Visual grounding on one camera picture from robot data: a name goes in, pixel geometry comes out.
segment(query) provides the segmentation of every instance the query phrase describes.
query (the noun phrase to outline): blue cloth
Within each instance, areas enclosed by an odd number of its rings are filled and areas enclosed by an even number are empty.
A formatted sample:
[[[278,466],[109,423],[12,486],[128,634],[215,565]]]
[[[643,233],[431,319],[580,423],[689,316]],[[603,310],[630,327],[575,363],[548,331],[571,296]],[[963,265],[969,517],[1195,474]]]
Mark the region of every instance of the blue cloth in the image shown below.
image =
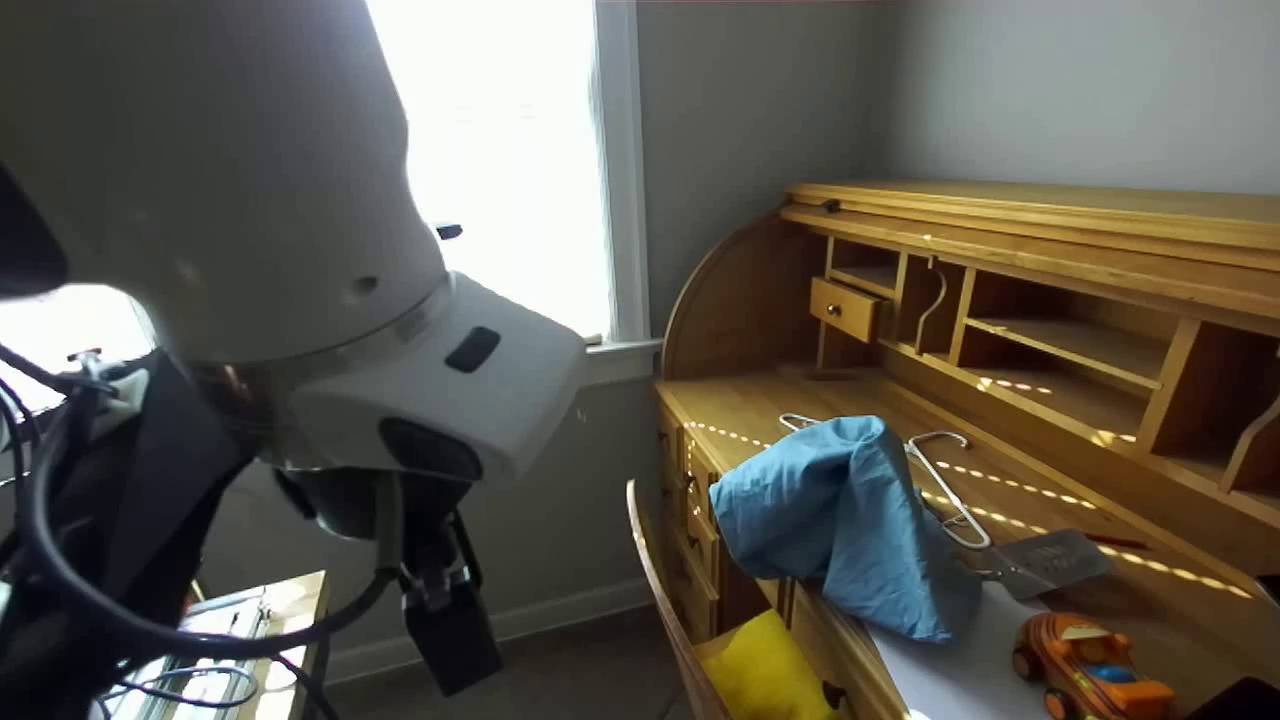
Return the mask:
[[[713,486],[713,513],[744,572],[821,581],[826,605],[902,639],[944,643],[975,612],[975,572],[874,415],[783,438]]]

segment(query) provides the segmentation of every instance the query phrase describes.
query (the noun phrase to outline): orange object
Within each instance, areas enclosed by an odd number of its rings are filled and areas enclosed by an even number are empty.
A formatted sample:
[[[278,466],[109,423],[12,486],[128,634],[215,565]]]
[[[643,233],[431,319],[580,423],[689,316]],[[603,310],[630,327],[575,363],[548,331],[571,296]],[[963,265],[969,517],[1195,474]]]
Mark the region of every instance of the orange object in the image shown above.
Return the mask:
[[[1129,637],[1107,634],[1077,612],[1031,618],[1013,649],[1025,679],[1045,679],[1045,714],[1051,720],[1165,720],[1173,687],[1134,677]]]

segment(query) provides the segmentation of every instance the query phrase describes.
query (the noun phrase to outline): roll-top desk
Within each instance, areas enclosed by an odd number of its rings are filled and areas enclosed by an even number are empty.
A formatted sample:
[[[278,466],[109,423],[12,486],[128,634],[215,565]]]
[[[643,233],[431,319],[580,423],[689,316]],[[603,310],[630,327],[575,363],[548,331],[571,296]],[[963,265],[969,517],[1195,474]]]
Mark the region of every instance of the roll-top desk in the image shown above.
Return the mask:
[[[744,581],[707,486],[779,414],[950,427],[937,466],[1000,542],[1078,529],[1112,575],[1049,598],[1200,708],[1280,683],[1280,200],[801,184],[683,284],[665,335],[665,572],[691,637],[779,605],[847,718],[902,718],[817,593]]]

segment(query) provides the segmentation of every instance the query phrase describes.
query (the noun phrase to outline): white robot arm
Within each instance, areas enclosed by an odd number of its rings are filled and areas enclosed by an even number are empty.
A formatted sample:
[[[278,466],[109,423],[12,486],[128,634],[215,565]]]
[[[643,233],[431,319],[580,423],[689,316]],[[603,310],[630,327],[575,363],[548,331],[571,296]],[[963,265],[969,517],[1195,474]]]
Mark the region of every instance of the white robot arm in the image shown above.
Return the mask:
[[[137,296],[321,520],[402,478],[399,584],[446,608],[457,502],[529,470],[582,341],[444,268],[365,4],[2,0],[0,95],[0,296]]]

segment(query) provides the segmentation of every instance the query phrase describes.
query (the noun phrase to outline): wooden chair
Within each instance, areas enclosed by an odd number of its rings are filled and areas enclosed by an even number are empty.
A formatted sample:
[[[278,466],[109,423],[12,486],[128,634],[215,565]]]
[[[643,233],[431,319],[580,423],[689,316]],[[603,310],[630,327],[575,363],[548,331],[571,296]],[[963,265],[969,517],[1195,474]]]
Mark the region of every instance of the wooden chair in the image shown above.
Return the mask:
[[[630,520],[630,544],[634,544],[643,581],[653,588],[657,618],[665,621],[665,634],[669,634],[669,643],[673,643],[673,655],[676,655],[676,668],[681,668],[681,683],[683,683],[689,708],[691,708],[696,720],[729,720],[713,679],[704,677],[704,649],[689,639],[689,634],[683,634],[683,625],[676,618],[676,605],[673,605],[673,598],[665,588],[665,575],[657,572],[657,551],[653,551],[653,535],[646,535],[646,524],[643,524],[643,513],[638,513],[638,502],[634,502],[634,480],[626,480],[626,520]]]

